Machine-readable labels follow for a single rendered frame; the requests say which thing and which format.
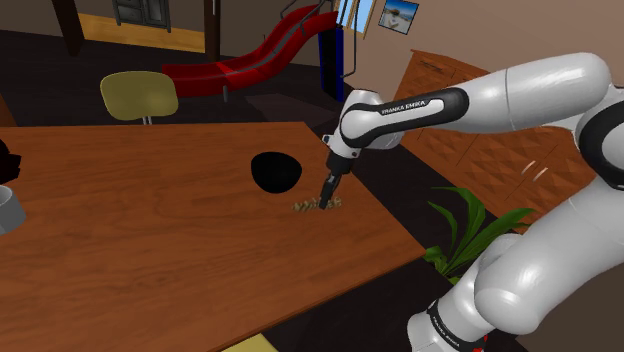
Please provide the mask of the black bowl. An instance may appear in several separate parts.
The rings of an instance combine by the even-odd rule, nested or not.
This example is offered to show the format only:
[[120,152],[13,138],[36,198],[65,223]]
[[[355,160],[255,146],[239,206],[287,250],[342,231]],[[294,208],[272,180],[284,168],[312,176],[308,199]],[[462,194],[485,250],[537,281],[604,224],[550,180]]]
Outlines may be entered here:
[[298,183],[302,166],[290,155],[267,151],[252,158],[251,174],[263,191],[279,194],[291,190]]

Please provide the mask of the framed beach wall picture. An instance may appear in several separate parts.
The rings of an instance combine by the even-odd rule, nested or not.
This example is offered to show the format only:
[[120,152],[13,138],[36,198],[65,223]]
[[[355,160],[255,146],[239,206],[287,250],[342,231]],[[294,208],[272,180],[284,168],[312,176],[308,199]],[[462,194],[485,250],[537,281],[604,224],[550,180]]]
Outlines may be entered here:
[[407,35],[412,25],[418,3],[406,0],[386,0],[379,25],[386,29]]

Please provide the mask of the black object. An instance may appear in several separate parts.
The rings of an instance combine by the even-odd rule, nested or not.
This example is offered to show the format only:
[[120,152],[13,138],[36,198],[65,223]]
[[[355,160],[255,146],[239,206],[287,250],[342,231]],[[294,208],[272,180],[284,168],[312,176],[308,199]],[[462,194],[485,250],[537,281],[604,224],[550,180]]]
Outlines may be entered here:
[[12,154],[6,143],[0,139],[0,185],[19,177],[21,160],[22,156]]

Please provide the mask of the window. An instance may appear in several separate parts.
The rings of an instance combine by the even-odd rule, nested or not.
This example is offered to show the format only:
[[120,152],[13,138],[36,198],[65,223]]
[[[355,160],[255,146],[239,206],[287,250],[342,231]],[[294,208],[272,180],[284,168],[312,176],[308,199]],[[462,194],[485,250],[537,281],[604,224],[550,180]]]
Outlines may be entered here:
[[376,0],[334,0],[337,24],[364,38]]

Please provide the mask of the brown wooden table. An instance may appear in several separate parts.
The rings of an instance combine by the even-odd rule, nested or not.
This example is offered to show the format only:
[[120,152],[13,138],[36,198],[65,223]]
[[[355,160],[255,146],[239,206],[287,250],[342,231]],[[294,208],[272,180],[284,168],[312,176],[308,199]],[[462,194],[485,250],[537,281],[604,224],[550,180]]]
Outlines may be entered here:
[[[301,122],[0,128],[26,214],[0,236],[0,352],[217,352],[422,256]],[[272,194],[251,160],[282,152]]]

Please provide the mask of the grey cup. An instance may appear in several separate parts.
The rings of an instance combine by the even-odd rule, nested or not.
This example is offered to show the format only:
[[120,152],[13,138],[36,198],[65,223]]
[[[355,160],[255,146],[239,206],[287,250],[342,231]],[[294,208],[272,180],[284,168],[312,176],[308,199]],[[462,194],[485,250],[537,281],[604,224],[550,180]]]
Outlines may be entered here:
[[0,185],[0,235],[17,229],[25,219],[26,214],[13,190]]

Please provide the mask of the red slide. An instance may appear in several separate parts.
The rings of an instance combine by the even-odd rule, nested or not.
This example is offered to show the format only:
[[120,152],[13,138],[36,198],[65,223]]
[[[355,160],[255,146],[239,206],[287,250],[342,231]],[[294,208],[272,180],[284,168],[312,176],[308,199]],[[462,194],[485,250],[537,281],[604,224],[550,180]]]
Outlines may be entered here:
[[287,14],[264,42],[240,57],[203,64],[164,64],[180,97],[225,94],[266,81],[280,73],[313,36],[333,29],[336,11],[309,5]]

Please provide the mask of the dark cabinet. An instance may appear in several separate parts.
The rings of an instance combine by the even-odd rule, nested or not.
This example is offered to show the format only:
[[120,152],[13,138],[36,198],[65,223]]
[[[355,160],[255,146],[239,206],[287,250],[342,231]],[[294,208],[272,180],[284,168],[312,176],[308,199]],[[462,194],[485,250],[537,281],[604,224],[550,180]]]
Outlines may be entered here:
[[115,20],[171,32],[169,0],[112,0]]

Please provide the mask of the brown wooden cabinet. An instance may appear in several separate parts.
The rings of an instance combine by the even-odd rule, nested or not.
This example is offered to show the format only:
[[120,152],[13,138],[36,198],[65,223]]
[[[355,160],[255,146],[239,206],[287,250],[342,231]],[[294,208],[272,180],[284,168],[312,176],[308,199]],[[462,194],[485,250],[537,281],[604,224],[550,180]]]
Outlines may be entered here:
[[469,189],[496,216],[532,208],[532,223],[587,186],[595,172],[564,128],[505,134],[417,129],[401,146],[457,187]]

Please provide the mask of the olive green chair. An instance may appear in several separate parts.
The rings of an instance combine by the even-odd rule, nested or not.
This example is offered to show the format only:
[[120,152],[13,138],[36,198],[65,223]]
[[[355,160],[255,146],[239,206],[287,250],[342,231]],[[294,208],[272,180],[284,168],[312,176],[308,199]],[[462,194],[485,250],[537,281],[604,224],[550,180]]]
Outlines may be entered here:
[[141,119],[152,125],[153,117],[173,115],[179,107],[173,80],[159,72],[123,71],[104,77],[100,92],[106,110],[119,121]]

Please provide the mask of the green potted plant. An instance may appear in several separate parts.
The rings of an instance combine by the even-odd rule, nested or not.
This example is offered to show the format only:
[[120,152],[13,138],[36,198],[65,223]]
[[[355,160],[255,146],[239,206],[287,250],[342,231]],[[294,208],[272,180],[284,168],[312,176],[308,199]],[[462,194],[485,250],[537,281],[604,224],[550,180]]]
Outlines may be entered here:
[[522,222],[527,215],[534,213],[532,208],[516,208],[482,228],[485,220],[485,205],[468,189],[458,187],[436,187],[436,190],[448,190],[457,193],[467,205],[467,223],[464,234],[458,235],[458,223],[454,215],[446,208],[428,201],[428,205],[439,212],[450,225],[451,251],[446,254],[439,246],[426,249],[423,259],[433,264],[451,284],[457,284],[461,275],[453,276],[460,267],[475,260],[495,239],[510,230],[529,227]]

